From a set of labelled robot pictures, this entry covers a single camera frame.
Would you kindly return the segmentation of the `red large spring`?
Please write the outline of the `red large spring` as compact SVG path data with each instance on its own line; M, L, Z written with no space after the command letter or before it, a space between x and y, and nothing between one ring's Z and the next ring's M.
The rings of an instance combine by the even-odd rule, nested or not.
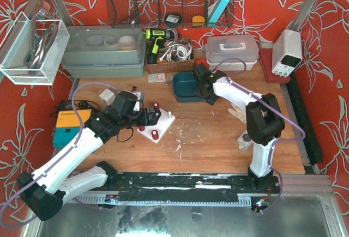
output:
M152 130L152 139L155 141L159 139L159 132L157 130Z

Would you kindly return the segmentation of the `dark green plastic tray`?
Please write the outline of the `dark green plastic tray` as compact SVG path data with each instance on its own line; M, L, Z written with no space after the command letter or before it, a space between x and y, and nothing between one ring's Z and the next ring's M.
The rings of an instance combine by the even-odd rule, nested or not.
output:
M175 74L173 77L173 92L176 100L181 103L202 102L202 100L194 94L197 85L198 82L191 71Z

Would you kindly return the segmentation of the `white timer switch box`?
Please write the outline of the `white timer switch box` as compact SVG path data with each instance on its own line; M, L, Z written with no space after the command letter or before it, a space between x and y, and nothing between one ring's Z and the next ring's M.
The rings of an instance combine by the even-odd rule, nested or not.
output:
M249 136L247 130L245 130L237 139L238 148L247 151L249 147L253 144L251 137Z

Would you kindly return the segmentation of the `white clear lidded case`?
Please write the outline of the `white clear lidded case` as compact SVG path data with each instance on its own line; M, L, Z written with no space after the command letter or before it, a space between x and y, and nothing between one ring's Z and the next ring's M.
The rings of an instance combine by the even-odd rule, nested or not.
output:
M245 62L246 71L251 70L259 58L259 48L253 35L227 35L213 36L207 39L205 44L206 61L209 70L213 70L219 63L218 69L221 71L241 71Z

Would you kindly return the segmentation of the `white work glove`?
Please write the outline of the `white work glove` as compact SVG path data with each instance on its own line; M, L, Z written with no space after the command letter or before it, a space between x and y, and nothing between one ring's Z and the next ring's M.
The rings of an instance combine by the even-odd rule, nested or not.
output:
M228 108L228 113L239 119L243 124L246 124L246 114L235 104L231 103L231 108Z

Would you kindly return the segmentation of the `small white cube block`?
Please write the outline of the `small white cube block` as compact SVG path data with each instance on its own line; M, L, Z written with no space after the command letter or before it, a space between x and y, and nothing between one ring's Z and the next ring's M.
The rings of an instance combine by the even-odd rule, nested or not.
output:
M100 100L111 105L116 97L115 93L109 89L105 89L102 93L99 94Z

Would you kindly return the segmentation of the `woven brown basket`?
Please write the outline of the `woven brown basket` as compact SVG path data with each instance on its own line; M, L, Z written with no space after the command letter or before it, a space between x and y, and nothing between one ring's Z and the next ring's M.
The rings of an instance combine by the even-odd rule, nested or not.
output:
M148 64L146 51L145 66L149 74L191 71L195 66L194 53L191 52L189 60Z

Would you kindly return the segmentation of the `yellow tape measure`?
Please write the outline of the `yellow tape measure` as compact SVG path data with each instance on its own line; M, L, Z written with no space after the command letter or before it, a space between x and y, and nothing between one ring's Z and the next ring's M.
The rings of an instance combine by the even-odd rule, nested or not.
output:
M202 27L206 23L205 17L201 15L195 15L192 17L192 27Z

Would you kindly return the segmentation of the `black round tape measure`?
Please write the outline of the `black round tape measure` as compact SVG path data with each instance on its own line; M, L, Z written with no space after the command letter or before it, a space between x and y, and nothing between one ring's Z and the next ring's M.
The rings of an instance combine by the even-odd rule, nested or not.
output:
M182 17L178 13L169 13L164 18L165 25L176 28L182 23Z

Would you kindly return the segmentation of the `orange teal device box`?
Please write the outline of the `orange teal device box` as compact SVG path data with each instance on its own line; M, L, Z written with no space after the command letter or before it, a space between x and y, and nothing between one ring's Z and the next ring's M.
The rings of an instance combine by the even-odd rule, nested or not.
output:
M80 121L73 110L58 113L53 146L61 151L79 133Z

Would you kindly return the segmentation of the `grey plastic storage box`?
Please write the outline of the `grey plastic storage box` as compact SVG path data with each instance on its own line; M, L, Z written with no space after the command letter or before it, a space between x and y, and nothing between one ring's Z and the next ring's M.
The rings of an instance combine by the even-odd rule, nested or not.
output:
M62 67L74 78L142 77L146 38L141 28L70 26Z

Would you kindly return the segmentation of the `white power supply unit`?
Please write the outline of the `white power supply unit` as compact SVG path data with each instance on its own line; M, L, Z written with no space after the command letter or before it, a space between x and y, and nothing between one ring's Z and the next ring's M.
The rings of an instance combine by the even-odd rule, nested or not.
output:
M285 29L272 48L272 73L286 78L301 61L301 35L299 32Z

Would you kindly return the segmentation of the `clear acrylic side bin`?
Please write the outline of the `clear acrylic side bin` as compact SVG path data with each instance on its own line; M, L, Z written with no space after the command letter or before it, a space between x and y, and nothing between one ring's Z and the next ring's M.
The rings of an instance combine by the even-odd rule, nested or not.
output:
M51 86L70 34L61 19L29 20L20 13L1 43L1 73L16 85Z

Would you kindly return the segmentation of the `metal angle bracket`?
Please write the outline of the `metal angle bracket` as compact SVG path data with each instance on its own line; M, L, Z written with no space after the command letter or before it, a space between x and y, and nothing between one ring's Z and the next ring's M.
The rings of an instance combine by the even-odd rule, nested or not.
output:
M173 75L165 82L165 86L169 86L171 83L172 83L172 81L173 81Z

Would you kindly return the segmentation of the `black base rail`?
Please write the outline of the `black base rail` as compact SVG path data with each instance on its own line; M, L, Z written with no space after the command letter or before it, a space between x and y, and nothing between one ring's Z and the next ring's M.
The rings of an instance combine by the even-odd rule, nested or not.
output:
M128 202L221 203L237 202L239 194L278 194L280 185L276 176L258 181L245 174L124 172L93 190L115 192Z

